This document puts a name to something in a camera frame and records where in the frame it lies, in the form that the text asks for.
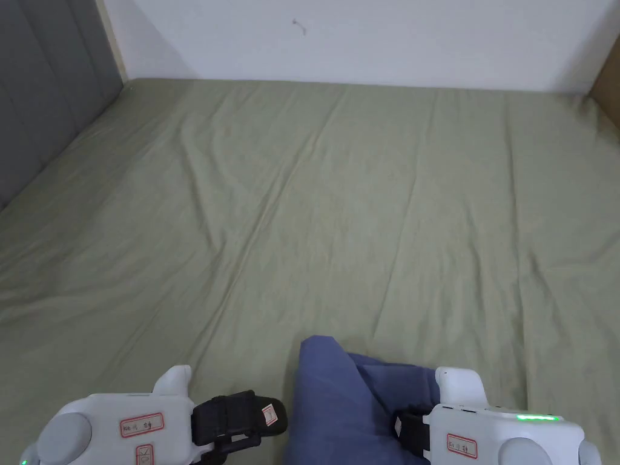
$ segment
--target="white wall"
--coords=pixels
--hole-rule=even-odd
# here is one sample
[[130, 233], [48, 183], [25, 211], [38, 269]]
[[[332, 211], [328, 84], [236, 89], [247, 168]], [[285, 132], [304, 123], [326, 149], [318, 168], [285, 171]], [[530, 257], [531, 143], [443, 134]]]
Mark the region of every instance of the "white wall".
[[[128, 77], [589, 90], [620, 0], [105, 0]], [[307, 30], [293, 24], [296, 19]]]

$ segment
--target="gray circular button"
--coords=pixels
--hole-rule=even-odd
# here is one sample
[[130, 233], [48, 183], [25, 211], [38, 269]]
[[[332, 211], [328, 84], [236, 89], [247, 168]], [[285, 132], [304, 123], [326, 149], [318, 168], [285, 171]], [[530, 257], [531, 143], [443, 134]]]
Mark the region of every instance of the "gray circular button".
[[502, 444], [500, 465], [553, 465], [551, 459], [537, 443], [527, 438], [512, 438]]
[[37, 441], [37, 452], [45, 465], [68, 465], [91, 442], [92, 428], [80, 414], [62, 414], [45, 425]]

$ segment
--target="white handheld controller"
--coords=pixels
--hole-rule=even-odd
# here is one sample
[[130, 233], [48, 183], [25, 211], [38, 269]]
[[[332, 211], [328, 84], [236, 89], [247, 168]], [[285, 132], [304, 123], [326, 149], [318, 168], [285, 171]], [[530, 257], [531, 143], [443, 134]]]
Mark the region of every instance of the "white handheld controller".
[[[187, 394], [191, 377], [189, 366], [173, 366], [158, 379], [153, 392], [93, 394], [65, 405], [47, 423], [37, 442], [24, 451], [20, 465], [189, 465], [201, 461], [216, 443], [195, 444], [193, 428], [198, 414]], [[272, 404], [261, 410], [255, 399]], [[221, 455], [223, 460], [230, 451], [258, 445], [261, 436], [286, 429], [281, 402], [255, 397], [252, 391], [216, 397], [197, 410], [203, 406], [201, 437], [218, 440], [227, 436], [226, 446], [239, 445], [239, 441], [231, 442], [231, 429], [250, 425], [244, 431], [250, 432], [252, 441], [229, 447]], [[271, 426], [278, 420], [276, 409], [280, 423]]]

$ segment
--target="green led light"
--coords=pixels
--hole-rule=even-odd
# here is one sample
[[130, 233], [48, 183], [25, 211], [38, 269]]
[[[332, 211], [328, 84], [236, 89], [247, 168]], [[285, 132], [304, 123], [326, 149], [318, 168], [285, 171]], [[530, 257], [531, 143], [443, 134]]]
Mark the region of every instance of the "green led light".
[[551, 415], [517, 415], [517, 420], [547, 420], [548, 422], [556, 422], [559, 420], [558, 417], [552, 417]]

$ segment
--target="velcro strap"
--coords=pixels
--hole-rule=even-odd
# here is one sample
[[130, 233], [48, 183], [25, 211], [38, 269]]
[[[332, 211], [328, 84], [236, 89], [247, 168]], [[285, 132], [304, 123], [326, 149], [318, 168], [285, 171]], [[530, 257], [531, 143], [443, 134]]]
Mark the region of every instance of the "velcro strap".
[[410, 405], [392, 415], [392, 434], [405, 450], [417, 457], [423, 458], [424, 451], [430, 451], [430, 429], [422, 417], [430, 414], [431, 410]]

